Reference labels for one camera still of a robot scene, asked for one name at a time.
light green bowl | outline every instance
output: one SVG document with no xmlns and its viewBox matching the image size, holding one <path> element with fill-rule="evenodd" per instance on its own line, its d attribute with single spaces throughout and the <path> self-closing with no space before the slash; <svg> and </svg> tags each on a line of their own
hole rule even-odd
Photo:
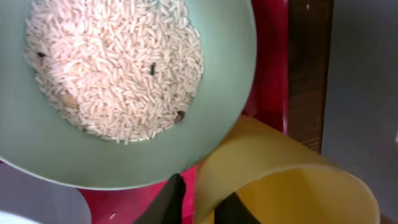
<svg viewBox="0 0 398 224">
<path fill-rule="evenodd" d="M 184 120 L 128 146 L 83 134 L 47 104 L 22 54 L 29 0 L 0 1 L 0 160 L 84 189 L 149 185 L 188 169 L 232 128 L 251 89 L 256 31 L 250 0 L 186 0 L 205 73 Z"/>
</svg>

yellow cup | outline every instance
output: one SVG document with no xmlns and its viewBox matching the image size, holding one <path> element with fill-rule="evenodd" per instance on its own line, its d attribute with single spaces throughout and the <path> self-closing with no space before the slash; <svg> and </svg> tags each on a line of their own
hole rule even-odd
<svg viewBox="0 0 398 224">
<path fill-rule="evenodd" d="M 247 116 L 198 170 L 195 223 L 213 223 L 213 210 L 233 192 L 261 223 L 380 223 L 362 180 Z"/>
</svg>

pile of rice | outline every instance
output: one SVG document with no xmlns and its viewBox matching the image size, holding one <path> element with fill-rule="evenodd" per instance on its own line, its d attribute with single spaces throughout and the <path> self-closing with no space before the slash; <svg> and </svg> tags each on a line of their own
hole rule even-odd
<svg viewBox="0 0 398 224">
<path fill-rule="evenodd" d="M 40 91 L 88 134 L 153 138 L 188 110 L 200 84 L 200 35 L 184 0 L 33 1 L 26 25 Z"/>
</svg>

red tray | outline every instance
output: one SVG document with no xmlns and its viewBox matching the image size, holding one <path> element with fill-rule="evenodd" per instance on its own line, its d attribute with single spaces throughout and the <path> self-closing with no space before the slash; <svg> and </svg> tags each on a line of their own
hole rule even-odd
<svg viewBox="0 0 398 224">
<path fill-rule="evenodd" d="M 287 0 L 252 0 L 257 27 L 257 67 L 252 92 L 243 111 L 285 134 L 288 105 L 287 3 Z M 183 224 L 193 223 L 195 171 L 196 167 L 193 167 L 183 174 L 187 183 Z M 94 224 L 127 224 L 132 223 L 146 209 L 162 186 L 163 183 L 138 190 L 81 190 L 81 193 L 90 206 Z"/>
</svg>

wooden table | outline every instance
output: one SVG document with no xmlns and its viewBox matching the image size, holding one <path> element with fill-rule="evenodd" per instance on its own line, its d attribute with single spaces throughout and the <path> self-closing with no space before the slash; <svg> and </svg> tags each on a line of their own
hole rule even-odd
<svg viewBox="0 0 398 224">
<path fill-rule="evenodd" d="M 289 135 L 320 152 L 333 0 L 289 1 Z"/>
</svg>

